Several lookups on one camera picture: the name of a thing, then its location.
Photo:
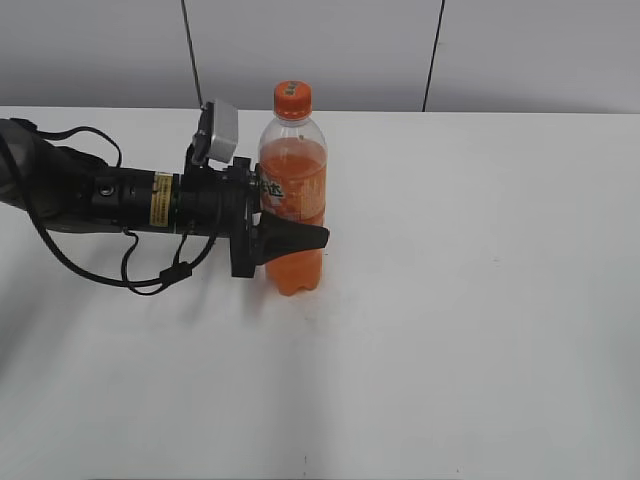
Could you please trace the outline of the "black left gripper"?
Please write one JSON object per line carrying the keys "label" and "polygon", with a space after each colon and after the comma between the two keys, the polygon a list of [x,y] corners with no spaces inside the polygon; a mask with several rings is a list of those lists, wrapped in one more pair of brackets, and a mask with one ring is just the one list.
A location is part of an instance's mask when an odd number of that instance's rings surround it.
{"label": "black left gripper", "polygon": [[194,148],[186,151],[184,172],[176,188],[174,231],[208,239],[210,252],[217,238],[229,240],[231,275],[252,278],[257,262],[326,247],[330,231],[317,225],[296,223],[260,210],[258,170],[247,157],[234,157],[216,170],[192,162]]}

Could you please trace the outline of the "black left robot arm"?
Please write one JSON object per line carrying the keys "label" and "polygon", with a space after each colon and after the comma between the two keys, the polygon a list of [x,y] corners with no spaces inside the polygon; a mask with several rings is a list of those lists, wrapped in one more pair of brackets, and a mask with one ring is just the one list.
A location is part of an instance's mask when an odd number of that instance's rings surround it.
{"label": "black left robot arm", "polygon": [[229,241],[231,274],[322,249],[322,226],[281,219],[260,206],[259,168],[245,157],[216,170],[185,163],[181,174],[124,168],[62,145],[73,130],[43,132],[24,119],[1,122],[1,201],[26,211],[44,235],[154,232]]}

